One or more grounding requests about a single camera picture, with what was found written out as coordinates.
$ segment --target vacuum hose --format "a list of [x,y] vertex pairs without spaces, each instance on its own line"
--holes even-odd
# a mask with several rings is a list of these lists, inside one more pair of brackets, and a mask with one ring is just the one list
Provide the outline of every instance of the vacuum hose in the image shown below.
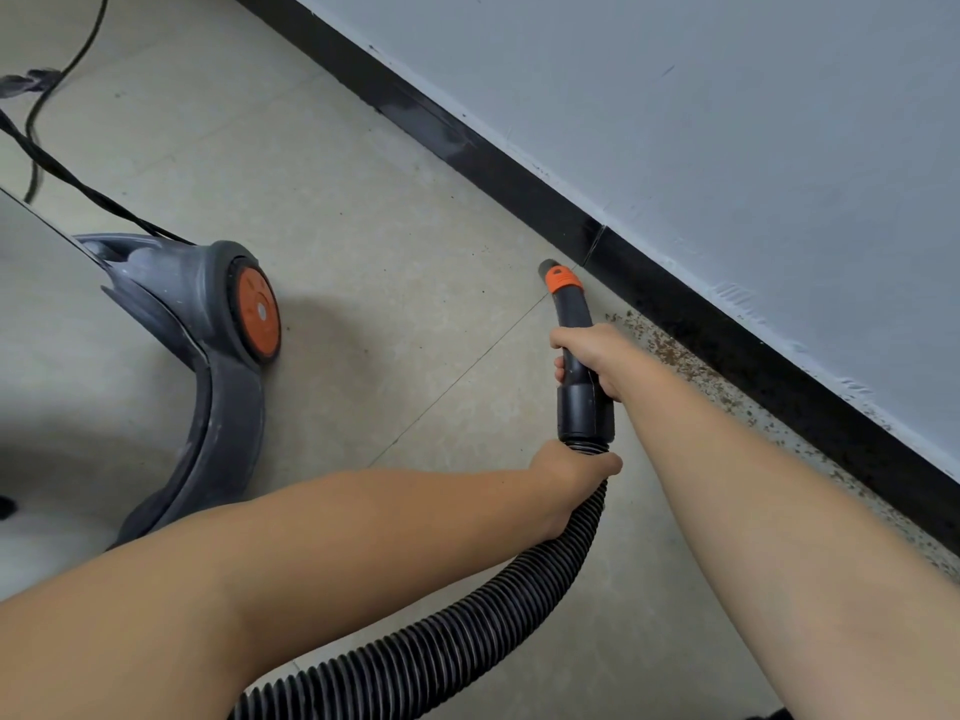
[[[539,268],[561,326],[593,324],[568,267]],[[614,405],[596,373],[563,351],[558,437],[584,454],[614,439]],[[240,698],[231,720],[414,720],[450,700],[533,634],[580,572],[603,513],[606,483],[570,515],[566,530],[524,551],[500,573],[405,629]]]

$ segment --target person's right hand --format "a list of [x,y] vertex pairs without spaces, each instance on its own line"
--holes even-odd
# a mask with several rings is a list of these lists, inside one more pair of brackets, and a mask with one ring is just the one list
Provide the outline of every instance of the person's right hand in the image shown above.
[[[630,340],[609,323],[598,323],[589,328],[554,328],[550,331],[550,346],[566,349],[581,364],[600,376],[600,386],[611,399],[620,400],[618,375],[621,366],[638,352]],[[564,381],[564,357],[554,359],[558,382]]]

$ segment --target baseboard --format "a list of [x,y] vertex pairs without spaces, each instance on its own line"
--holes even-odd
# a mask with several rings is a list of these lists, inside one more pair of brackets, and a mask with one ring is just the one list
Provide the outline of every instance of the baseboard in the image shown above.
[[954,553],[960,483],[296,0],[237,0]]

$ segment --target person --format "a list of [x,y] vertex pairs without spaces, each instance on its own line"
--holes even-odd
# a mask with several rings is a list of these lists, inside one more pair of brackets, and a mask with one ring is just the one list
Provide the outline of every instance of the person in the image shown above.
[[[613,326],[558,328],[551,344],[625,405],[798,720],[960,717],[956,586]],[[553,441],[527,469],[342,472],[193,515],[0,605],[3,717],[221,720],[271,668],[558,536],[620,469]]]

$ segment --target ribbed hose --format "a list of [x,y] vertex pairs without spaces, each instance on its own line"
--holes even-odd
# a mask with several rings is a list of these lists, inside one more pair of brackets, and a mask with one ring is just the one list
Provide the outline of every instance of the ribbed hose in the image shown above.
[[[571,441],[583,454],[606,444]],[[415,720],[519,647],[567,593],[594,542],[607,483],[554,540],[524,551],[472,593],[360,649],[240,698],[231,720]]]

